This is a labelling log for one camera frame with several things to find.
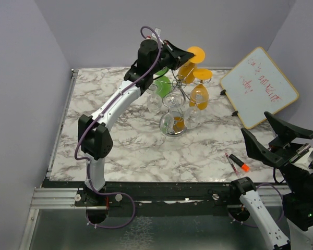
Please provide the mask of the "orange plastic goblet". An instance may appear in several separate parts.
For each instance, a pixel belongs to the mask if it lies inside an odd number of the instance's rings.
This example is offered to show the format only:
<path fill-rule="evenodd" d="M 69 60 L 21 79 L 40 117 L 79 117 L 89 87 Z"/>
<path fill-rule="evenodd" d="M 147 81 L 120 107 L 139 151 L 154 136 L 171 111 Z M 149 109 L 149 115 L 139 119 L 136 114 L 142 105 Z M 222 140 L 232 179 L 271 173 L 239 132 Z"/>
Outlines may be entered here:
<path fill-rule="evenodd" d="M 205 59 L 205 52 L 200 47 L 192 46 L 188 48 L 187 51 L 193 53 L 194 57 L 184 63 L 177 73 L 178 79 L 181 80 L 183 84 L 193 83 L 195 79 L 194 70 L 197 69 L 197 64 L 203 62 Z"/>
<path fill-rule="evenodd" d="M 193 71 L 193 75 L 199 80 L 199 84 L 190 93 L 189 106 L 204 110 L 209 101 L 209 93 L 204 83 L 212 79 L 213 73 L 209 69 L 197 68 Z"/>

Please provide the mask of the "green plastic wine glass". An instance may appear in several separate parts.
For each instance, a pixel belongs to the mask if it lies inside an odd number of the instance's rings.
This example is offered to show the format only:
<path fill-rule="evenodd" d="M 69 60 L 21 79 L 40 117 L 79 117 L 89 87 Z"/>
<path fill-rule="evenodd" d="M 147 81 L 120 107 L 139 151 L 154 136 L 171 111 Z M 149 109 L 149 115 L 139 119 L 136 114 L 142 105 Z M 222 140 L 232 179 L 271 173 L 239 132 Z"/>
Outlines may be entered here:
<path fill-rule="evenodd" d="M 173 89 L 170 79 L 166 76 L 168 68 L 164 68 L 155 73 L 156 77 L 153 78 L 154 84 L 158 87 L 156 93 L 164 98 L 167 96 Z"/>

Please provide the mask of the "clear wine glass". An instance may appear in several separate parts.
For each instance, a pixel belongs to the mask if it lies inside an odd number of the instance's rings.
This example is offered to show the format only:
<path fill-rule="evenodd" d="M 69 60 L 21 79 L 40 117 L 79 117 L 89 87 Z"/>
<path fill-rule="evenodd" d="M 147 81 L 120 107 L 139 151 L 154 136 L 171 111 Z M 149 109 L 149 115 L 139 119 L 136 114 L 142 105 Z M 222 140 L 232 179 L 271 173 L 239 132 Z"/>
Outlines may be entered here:
<path fill-rule="evenodd" d="M 147 108 L 151 113 L 157 114 L 162 107 L 162 99 L 159 95 L 159 87 L 152 84 L 147 89 L 149 96 L 147 98 Z"/>
<path fill-rule="evenodd" d="M 201 110 L 198 105 L 203 101 L 201 94 L 195 94 L 190 97 L 189 108 L 185 111 L 184 124 L 187 129 L 195 128 L 201 118 Z"/>

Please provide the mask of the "clear tall glass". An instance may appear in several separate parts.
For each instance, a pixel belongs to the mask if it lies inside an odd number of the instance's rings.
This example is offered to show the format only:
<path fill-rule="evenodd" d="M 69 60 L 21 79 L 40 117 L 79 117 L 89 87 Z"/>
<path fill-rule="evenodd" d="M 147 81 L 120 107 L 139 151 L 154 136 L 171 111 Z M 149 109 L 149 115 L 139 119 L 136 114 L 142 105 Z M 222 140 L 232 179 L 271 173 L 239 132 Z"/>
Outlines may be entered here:
<path fill-rule="evenodd" d="M 186 131 L 184 124 L 185 98 L 181 94 L 170 93 L 163 98 L 163 105 L 167 112 L 161 116 L 159 121 L 160 131 L 167 136 L 180 136 Z"/>

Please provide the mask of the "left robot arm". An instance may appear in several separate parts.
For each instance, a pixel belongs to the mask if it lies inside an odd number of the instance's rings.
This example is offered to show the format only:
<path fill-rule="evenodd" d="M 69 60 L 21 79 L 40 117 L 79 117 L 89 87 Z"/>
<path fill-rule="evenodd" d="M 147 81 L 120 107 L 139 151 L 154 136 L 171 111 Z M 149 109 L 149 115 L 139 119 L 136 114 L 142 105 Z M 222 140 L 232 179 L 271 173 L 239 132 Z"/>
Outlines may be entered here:
<path fill-rule="evenodd" d="M 195 54 L 174 46 L 167 40 L 157 42 L 145 39 L 140 43 L 137 60 L 124 76 L 123 82 L 110 99 L 92 115 L 82 115 L 78 120 L 78 145 L 87 162 L 85 184 L 90 189 L 87 200 L 92 205 L 103 203 L 105 193 L 105 158 L 113 147 L 110 131 L 115 121 L 153 83 L 160 70 L 176 70 L 192 60 Z"/>

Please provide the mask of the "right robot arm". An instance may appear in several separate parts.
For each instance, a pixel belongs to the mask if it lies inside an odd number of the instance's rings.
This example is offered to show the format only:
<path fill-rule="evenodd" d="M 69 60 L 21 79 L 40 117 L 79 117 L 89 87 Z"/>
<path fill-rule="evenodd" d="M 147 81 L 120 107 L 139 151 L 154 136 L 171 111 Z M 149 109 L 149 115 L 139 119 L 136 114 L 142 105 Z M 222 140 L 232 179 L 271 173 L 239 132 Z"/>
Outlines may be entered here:
<path fill-rule="evenodd" d="M 313 147 L 295 139 L 313 139 L 313 130 L 288 123 L 264 112 L 276 137 L 264 147 L 245 128 L 241 129 L 247 156 L 278 169 L 290 193 L 282 196 L 283 213 L 290 236 L 286 236 L 266 209 L 257 186 L 248 177 L 230 184 L 233 203 L 244 205 L 261 232 L 268 249 L 313 249 Z"/>

